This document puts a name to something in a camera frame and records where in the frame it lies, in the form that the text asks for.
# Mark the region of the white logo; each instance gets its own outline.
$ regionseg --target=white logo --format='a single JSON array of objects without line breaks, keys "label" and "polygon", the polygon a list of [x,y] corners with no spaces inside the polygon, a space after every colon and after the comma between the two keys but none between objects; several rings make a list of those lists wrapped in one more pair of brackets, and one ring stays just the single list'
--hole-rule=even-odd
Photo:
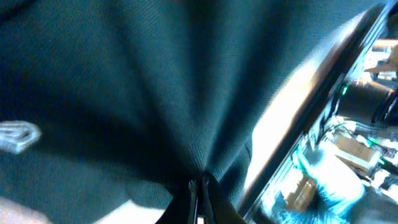
[{"label": "white logo", "polygon": [[19,154],[37,142],[41,134],[36,125],[26,121],[0,122],[0,151]]}]

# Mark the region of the black cylinder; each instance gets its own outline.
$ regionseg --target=black cylinder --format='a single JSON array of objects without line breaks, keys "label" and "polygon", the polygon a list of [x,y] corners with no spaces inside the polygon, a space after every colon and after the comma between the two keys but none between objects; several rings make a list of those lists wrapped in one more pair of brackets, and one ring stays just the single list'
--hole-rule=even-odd
[{"label": "black cylinder", "polygon": [[343,85],[337,113],[363,124],[383,123],[393,92],[373,81],[355,80]]}]

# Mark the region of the dark green fabric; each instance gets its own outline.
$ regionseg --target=dark green fabric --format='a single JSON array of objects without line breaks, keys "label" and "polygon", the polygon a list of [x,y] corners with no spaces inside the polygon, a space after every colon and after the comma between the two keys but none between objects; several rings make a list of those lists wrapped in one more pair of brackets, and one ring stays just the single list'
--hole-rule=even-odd
[{"label": "dark green fabric", "polygon": [[204,171],[237,206],[245,142],[273,94],[379,1],[14,2],[0,3],[0,119],[43,136],[0,154],[0,193],[89,223],[129,198],[165,208]]},{"label": "dark green fabric", "polygon": [[373,188],[368,188],[365,196],[352,208],[350,223],[398,223],[397,212],[397,202],[380,192],[376,192]]}]

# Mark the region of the black cloth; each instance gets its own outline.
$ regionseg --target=black cloth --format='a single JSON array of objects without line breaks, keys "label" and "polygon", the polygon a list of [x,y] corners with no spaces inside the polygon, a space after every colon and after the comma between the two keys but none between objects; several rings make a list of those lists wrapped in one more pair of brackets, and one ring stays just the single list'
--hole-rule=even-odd
[{"label": "black cloth", "polygon": [[352,224],[398,223],[398,204],[370,187],[365,196],[354,205],[350,214]]}]

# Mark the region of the embroidered logo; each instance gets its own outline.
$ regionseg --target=embroidered logo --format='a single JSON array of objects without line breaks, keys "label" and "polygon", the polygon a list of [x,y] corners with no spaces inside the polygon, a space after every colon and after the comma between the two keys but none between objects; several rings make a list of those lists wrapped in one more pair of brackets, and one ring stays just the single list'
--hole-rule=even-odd
[{"label": "embroidered logo", "polygon": [[37,142],[40,129],[26,121],[0,122],[0,151],[19,154]]}]

